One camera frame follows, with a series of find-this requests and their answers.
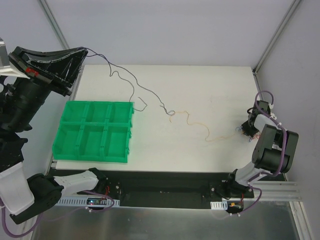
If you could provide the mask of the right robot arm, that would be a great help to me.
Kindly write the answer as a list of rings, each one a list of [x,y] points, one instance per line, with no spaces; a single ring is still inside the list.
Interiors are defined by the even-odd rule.
[[[241,125],[244,135],[253,138],[259,134],[251,161],[234,170],[223,184],[225,197],[244,195],[252,184],[266,176],[287,173],[293,163],[299,135],[286,130],[271,115],[268,102],[258,100],[248,111],[248,120]]]

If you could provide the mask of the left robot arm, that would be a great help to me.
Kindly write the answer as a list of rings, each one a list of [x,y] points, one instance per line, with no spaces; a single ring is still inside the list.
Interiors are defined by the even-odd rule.
[[[69,176],[42,173],[26,177],[23,147],[31,120],[50,93],[69,96],[88,54],[85,47],[41,52],[0,46],[0,203],[16,224],[49,210],[62,196],[82,191],[99,195],[106,178],[96,168]]]

